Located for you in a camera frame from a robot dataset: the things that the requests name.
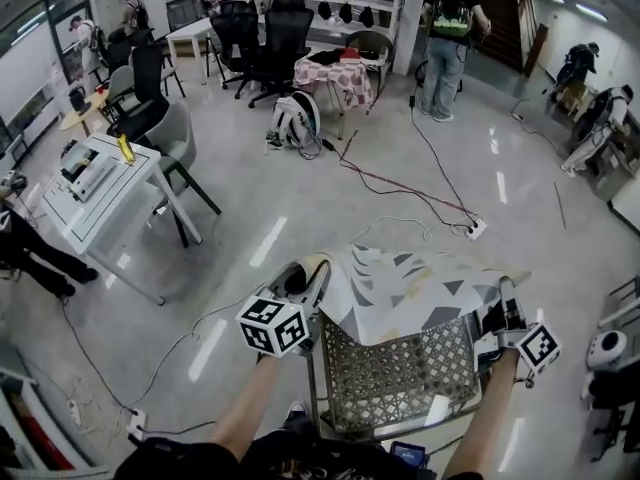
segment black pants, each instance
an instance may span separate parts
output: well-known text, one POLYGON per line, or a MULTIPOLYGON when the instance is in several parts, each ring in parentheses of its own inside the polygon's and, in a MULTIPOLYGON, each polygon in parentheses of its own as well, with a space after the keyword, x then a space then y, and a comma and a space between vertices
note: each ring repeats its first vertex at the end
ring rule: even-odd
POLYGON ((29 253, 37 254, 78 282, 85 279, 88 268, 86 263, 51 247, 27 221, 13 210, 10 211, 11 231, 0 233, 0 259, 9 266, 26 272, 56 296, 63 293, 67 285, 66 277, 34 261, 29 253))

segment device on table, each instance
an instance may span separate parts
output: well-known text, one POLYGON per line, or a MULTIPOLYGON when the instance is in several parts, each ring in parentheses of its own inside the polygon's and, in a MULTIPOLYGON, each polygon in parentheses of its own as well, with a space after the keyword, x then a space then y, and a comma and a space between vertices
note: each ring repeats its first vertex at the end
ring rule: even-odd
POLYGON ((85 202, 116 166, 116 160, 77 141, 71 141, 62 152, 60 174, 76 201, 85 202))

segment patterned fabric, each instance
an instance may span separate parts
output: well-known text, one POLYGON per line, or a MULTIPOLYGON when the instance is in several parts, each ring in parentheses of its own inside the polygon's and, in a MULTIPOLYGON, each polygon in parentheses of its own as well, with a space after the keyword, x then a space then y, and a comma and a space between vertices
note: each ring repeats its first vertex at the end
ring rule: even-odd
POLYGON ((335 62, 323 66, 307 58, 296 62, 294 83, 297 86, 313 82, 334 82, 345 93, 347 108, 368 105, 373 101, 373 91, 364 64, 335 62))

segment whiteboard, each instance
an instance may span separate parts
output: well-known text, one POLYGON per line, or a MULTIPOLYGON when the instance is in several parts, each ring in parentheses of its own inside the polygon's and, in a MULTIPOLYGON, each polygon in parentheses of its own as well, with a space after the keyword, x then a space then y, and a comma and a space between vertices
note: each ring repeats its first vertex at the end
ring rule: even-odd
POLYGON ((0 117, 5 122, 49 82, 56 57, 49 24, 44 22, 0 58, 0 117))

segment white cable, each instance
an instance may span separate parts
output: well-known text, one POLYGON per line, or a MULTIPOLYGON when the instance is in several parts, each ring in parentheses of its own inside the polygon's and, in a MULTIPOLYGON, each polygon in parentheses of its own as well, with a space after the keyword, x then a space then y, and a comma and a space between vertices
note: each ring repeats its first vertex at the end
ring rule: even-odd
MULTIPOLYGON (((347 242, 347 244, 352 243, 354 240, 356 240, 356 239, 360 238, 362 235, 365 235, 366 233, 368 233, 371 230, 371 228, 373 226, 375 226, 378 222, 380 222, 382 219, 391 219, 391 220, 397 220, 397 221, 401 221, 401 222, 415 222, 416 224, 420 225, 422 227, 422 229, 424 229, 424 232, 422 233, 422 239, 427 243, 429 243, 429 240, 431 240, 431 230, 433 228, 435 228, 438 224, 442 224, 441 222, 436 222, 435 224, 432 224, 431 226, 427 227, 417 219, 403 219, 403 218, 400 218, 400 217, 392 217, 391 215, 383 215, 382 217, 378 217, 371 224, 369 224, 364 229, 364 231, 361 231, 356 236, 354 236, 351 240, 349 240, 347 242)), ((455 222, 452 222, 451 224, 444 224, 444 225, 445 226, 449 226, 449 228, 451 229, 451 232, 454 235, 460 236, 462 234, 462 231, 460 231, 460 229, 458 229, 456 227, 456 224, 459 224, 460 222, 463 222, 466 219, 467 219, 467 216, 465 215, 461 219, 459 219, 459 220, 457 220, 455 222)))

